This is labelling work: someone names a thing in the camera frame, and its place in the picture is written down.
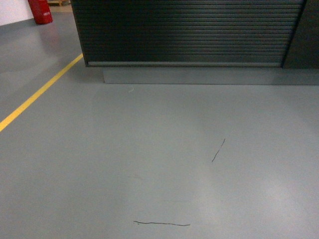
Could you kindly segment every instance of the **wooden pallet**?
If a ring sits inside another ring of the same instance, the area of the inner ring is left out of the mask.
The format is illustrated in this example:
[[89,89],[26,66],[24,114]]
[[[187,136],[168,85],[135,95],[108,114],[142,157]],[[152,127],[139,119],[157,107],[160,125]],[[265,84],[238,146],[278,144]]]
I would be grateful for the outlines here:
[[59,4],[59,6],[62,6],[63,2],[70,2],[70,0],[48,0],[49,5],[51,4]]

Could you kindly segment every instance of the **white wall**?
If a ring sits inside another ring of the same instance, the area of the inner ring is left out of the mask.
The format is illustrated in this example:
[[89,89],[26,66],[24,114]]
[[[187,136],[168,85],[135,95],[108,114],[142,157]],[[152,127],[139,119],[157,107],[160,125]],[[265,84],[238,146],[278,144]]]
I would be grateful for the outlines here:
[[31,18],[27,0],[0,0],[0,26]]

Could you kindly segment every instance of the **wall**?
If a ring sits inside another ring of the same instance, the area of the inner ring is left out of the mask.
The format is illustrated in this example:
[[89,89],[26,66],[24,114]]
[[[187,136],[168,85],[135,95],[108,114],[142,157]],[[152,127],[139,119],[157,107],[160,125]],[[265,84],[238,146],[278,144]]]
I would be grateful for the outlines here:
[[307,0],[284,68],[319,69],[319,0]]
[[31,18],[27,0],[0,0],[0,26]]

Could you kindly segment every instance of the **gray baseboard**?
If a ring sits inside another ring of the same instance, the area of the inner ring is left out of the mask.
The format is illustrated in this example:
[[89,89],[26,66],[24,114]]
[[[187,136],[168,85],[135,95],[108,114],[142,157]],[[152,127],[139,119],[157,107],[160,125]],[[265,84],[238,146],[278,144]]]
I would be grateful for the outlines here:
[[105,67],[108,84],[319,85],[319,70],[235,67]]
[[34,18],[2,25],[0,26],[0,33],[4,34],[10,31],[20,30],[22,28],[32,27],[32,26],[36,26]]

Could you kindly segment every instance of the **black panel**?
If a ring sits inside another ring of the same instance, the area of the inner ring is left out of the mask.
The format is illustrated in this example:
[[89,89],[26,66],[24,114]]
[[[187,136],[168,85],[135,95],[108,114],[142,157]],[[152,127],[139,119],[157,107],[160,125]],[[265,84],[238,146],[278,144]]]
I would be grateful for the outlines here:
[[73,0],[86,63],[280,66],[302,0]]
[[284,68],[319,69],[319,0],[308,0]]

